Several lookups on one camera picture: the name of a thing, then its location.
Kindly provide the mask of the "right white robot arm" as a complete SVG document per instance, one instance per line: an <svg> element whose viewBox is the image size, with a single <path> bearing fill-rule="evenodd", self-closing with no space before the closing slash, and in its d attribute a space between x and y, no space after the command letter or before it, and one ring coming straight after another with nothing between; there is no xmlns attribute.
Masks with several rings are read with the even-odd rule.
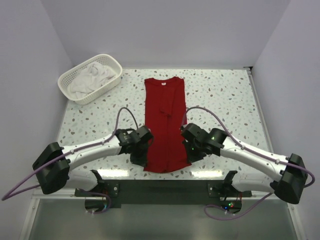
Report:
<svg viewBox="0 0 320 240"><path fill-rule="evenodd" d="M181 136L190 163L215 155L258 170L255 174L229 171L217 188L224 196L256 191L275 194L290 204L300 202L308 176L299 155L293 153L286 157L246 146L224 130L213 128L207 132L194 123L182 126Z"/></svg>

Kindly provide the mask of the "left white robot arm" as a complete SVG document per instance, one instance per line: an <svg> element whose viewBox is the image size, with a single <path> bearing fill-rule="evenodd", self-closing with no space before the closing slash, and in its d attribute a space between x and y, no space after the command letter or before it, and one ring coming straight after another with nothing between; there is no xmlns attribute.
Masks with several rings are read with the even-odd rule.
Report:
<svg viewBox="0 0 320 240"><path fill-rule="evenodd" d="M106 137L79 145L60 146L53 142L43 150L32 168L45 195L64 187L91 191L102 182L102 177L96 170L78 171L78 167L121 154L129 154L133 164L145 167L153 140L151 131L143 125L138 129L117 129Z"/></svg>

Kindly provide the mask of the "red t shirt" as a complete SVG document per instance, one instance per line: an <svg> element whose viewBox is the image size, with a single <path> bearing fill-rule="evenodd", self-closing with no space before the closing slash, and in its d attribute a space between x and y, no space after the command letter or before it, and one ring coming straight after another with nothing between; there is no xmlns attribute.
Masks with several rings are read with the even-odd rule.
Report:
<svg viewBox="0 0 320 240"><path fill-rule="evenodd" d="M184 80L176 76L166 80L148 78L144 85L145 125L154 136L144 170L162 174L189 167L180 129L187 123L182 121L187 110Z"/></svg>

